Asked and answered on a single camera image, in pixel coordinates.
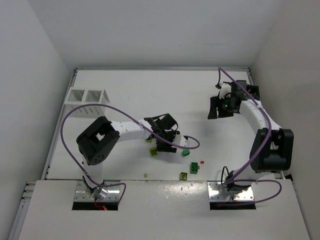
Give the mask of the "small dark green lego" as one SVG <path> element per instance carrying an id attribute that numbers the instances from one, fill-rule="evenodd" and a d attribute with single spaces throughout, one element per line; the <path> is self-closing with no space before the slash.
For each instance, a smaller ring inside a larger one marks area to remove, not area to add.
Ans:
<path id="1" fill-rule="evenodd" d="M 186 157 L 186 156 L 188 156 L 190 154 L 190 150 L 189 149 L 184 149 L 183 151 L 182 151 L 182 156 L 183 157 Z"/>

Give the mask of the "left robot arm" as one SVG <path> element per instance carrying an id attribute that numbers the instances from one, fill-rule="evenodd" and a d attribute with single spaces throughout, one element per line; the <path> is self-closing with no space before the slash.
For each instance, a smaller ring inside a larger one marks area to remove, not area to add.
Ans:
<path id="1" fill-rule="evenodd" d="M 102 162 L 109 156 L 116 143 L 131 140 L 151 140 L 156 135 L 168 141 L 156 140 L 156 151 L 176 153 L 172 144 L 181 140 L 180 132 L 172 129 L 178 123 L 166 113 L 160 117 L 145 117 L 133 121 L 110 121 L 105 116 L 98 117 L 76 139 L 78 150 L 84 161 L 83 181 L 92 194 L 97 187 L 104 184 L 102 179 Z"/>

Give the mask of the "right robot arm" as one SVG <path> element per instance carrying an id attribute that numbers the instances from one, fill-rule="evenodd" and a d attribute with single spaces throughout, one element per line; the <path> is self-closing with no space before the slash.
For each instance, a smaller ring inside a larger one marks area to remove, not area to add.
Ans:
<path id="1" fill-rule="evenodd" d="M 222 181 L 229 191 L 243 191 L 269 173 L 287 171 L 291 167 L 294 133 L 277 124 L 263 108 L 260 90 L 245 80 L 217 83 L 217 96 L 210 98 L 208 119 L 242 115 L 255 133 L 249 161 L 232 170 Z"/>

